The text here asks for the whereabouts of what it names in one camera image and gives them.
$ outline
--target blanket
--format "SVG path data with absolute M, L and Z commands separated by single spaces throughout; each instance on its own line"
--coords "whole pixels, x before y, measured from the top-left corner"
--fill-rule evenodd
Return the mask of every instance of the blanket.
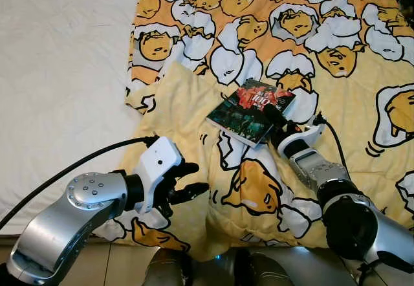
M 288 118 L 322 111 L 350 176 L 388 217 L 414 229 L 414 31 L 395 0 L 139 0 L 126 104 L 144 116 L 135 136 L 171 138 L 200 170 L 176 189 L 210 191 L 172 206 L 126 212 L 107 239 L 207 260 L 232 246 L 326 247 L 315 194 L 268 143 L 255 149 L 205 117 L 247 79 L 296 95 Z M 326 131 L 315 148 L 340 162 Z M 120 167 L 132 172 L 145 146 Z

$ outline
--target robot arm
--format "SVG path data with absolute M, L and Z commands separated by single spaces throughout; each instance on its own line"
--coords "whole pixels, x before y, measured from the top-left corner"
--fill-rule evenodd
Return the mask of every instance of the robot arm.
M 378 210 L 352 183 L 345 166 L 325 160 L 311 148 L 325 119 L 319 114 L 302 132 L 274 107 L 266 106 L 265 113 L 276 121 L 272 144 L 318 198 L 329 247 L 345 259 L 382 262 L 413 273 L 414 237 L 409 230 Z
M 160 137 L 145 151 L 133 175 L 125 171 L 85 173 L 71 180 L 65 193 L 24 229 L 6 267 L 10 279 L 29 285 L 58 285 L 66 276 L 91 232 L 124 210 L 144 214 L 193 199 L 208 189 L 196 183 L 175 191 L 175 177 L 198 170 L 185 163 L 178 149 Z

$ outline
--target white mattress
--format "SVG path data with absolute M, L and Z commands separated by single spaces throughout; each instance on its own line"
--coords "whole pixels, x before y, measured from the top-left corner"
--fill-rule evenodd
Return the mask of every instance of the white mattress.
M 124 105 L 137 0 L 0 0 L 0 218 L 43 181 L 86 154 L 131 137 Z M 19 234 L 69 179 L 107 172 L 118 149 L 29 203 L 0 234 Z

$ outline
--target black cable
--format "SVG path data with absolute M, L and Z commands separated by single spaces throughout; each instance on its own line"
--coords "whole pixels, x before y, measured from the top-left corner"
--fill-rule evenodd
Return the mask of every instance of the black cable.
M 358 279 L 358 286 L 362 286 L 364 284 L 365 279 L 367 278 L 368 274 L 378 265 L 381 263 L 381 260 L 377 259 L 371 263 L 363 263 L 358 268 L 358 271 L 361 272 L 360 278 Z
M 53 176 L 52 178 L 50 178 L 49 180 L 45 181 L 43 184 L 38 186 L 28 196 L 26 196 L 23 200 L 21 200 L 19 202 L 19 204 L 17 204 L 15 207 L 13 207 L 13 209 L 11 211 L 9 211 L 9 213 L 7 213 L 7 215 L 0 221 L 0 230 L 7 224 L 7 222 L 9 222 L 9 220 L 11 220 L 11 218 L 13 218 L 13 216 L 15 216 L 17 214 L 18 211 L 20 211 L 24 207 L 24 205 L 26 205 L 29 201 L 31 201 L 36 195 L 41 193 L 44 189 L 49 187 L 51 184 L 56 182 L 58 179 L 61 179 L 63 176 L 68 174 L 70 171 L 72 171 L 75 168 L 81 166 L 83 163 L 86 163 L 89 160 L 92 160 L 93 158 L 96 158 L 97 156 L 99 156 L 99 155 L 101 155 L 105 152 L 114 150 L 114 149 L 119 148 L 119 147 L 135 144 L 137 142 L 144 142 L 147 145 L 147 147 L 149 147 L 157 139 L 158 139 L 158 136 L 155 135 L 154 137 L 138 137 L 138 138 L 132 138 L 132 139 L 129 139 L 129 140 L 125 140 L 123 142 L 117 142 L 116 144 L 112 144 L 112 145 L 107 146 L 105 148 L 99 149 L 98 151 L 95 151 L 95 152 L 91 153 L 90 155 L 87 155 L 86 157 L 80 159 L 79 161 L 76 161 L 74 164 L 68 166 L 67 168 L 60 171 L 55 176 Z
M 348 167 L 345 162 L 345 156 L 343 155 L 343 151 L 342 151 L 342 147 L 341 147 L 341 143 L 339 141 L 338 135 L 336 134 L 334 127 L 328 121 L 325 121 L 324 123 L 329 127 L 329 129 L 332 132 L 333 137 L 335 138 L 336 145 L 338 146 L 339 156 L 341 157 L 342 165 L 348 172 Z

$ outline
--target book cover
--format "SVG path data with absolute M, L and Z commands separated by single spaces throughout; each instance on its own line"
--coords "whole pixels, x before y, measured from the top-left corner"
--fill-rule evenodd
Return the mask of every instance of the book cover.
M 269 84 L 247 80 L 223 103 L 218 105 L 207 120 L 241 142 L 255 147 L 272 128 L 263 108 L 274 105 L 284 112 L 295 94 Z

